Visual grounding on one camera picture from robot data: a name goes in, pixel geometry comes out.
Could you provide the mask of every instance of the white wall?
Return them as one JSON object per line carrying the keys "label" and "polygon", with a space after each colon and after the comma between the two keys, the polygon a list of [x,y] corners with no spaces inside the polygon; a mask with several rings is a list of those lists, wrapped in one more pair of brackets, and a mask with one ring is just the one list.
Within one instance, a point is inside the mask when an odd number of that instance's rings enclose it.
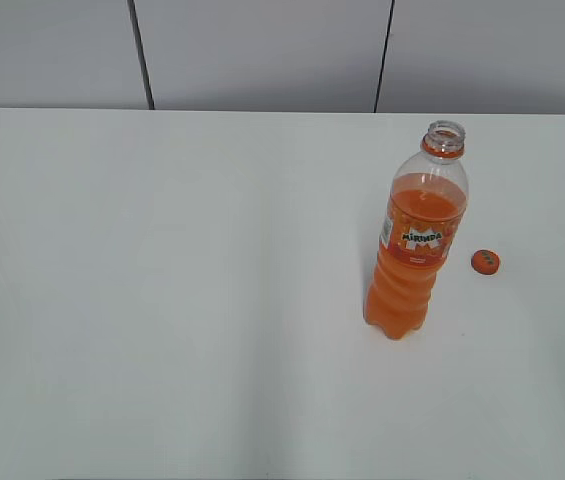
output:
{"label": "white wall", "polygon": [[125,0],[0,0],[0,106],[147,108]]}
{"label": "white wall", "polygon": [[156,108],[371,112],[390,0],[136,0]]}
{"label": "white wall", "polygon": [[379,111],[565,113],[565,1],[397,0]]}

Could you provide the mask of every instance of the panel seam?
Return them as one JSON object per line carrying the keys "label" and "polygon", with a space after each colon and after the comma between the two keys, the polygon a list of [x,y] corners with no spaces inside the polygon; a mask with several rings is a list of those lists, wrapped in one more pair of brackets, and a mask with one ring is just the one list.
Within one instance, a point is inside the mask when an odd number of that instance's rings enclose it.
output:
{"label": "panel seam", "polygon": [[393,10],[395,8],[395,0],[391,0],[391,8],[389,9],[389,20],[386,24],[386,36],[384,37],[384,50],[382,52],[382,63],[380,65],[380,76],[378,78],[378,88],[375,92],[375,104],[373,113],[378,113],[378,104],[380,103],[380,95],[384,82],[384,68],[386,66],[386,55],[389,49],[389,37],[391,36],[391,24],[393,23]]}
{"label": "panel seam", "polygon": [[137,10],[135,9],[135,0],[126,0],[126,4],[129,9],[129,17],[131,18],[131,27],[133,28],[133,38],[135,40],[135,49],[137,50],[138,54],[138,62],[140,63],[140,72],[142,74],[142,85],[144,86],[146,103],[149,107],[149,110],[155,110],[153,91],[151,90],[151,80],[149,78],[149,69],[146,66],[146,56],[144,55],[142,34],[140,33],[140,24],[138,22]]}

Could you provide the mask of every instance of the mirinda bottle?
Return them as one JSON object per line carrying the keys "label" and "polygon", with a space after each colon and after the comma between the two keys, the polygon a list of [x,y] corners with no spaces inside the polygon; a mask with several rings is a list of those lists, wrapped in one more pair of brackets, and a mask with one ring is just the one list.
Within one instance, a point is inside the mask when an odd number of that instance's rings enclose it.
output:
{"label": "mirinda bottle", "polygon": [[438,270],[467,205],[464,129],[438,121],[393,179],[364,315],[394,340],[424,323]]}

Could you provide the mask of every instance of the mirinda logo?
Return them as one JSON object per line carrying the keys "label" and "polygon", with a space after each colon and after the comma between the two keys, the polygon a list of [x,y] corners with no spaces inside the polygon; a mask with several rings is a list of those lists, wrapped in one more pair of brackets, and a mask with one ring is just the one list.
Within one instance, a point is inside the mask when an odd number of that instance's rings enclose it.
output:
{"label": "mirinda logo", "polygon": [[434,232],[432,228],[424,232],[420,232],[411,227],[409,233],[402,235],[402,240],[406,240],[406,249],[415,250],[415,247],[429,246],[429,248],[438,248],[442,239],[442,234]]}

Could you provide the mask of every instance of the white table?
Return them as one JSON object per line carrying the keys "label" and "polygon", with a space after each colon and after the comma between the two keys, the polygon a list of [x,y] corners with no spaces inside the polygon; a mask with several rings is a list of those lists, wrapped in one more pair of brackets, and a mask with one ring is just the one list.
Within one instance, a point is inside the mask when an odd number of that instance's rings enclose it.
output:
{"label": "white table", "polygon": [[0,479],[565,479],[565,117],[449,116],[425,327],[362,319],[436,118],[0,110]]}

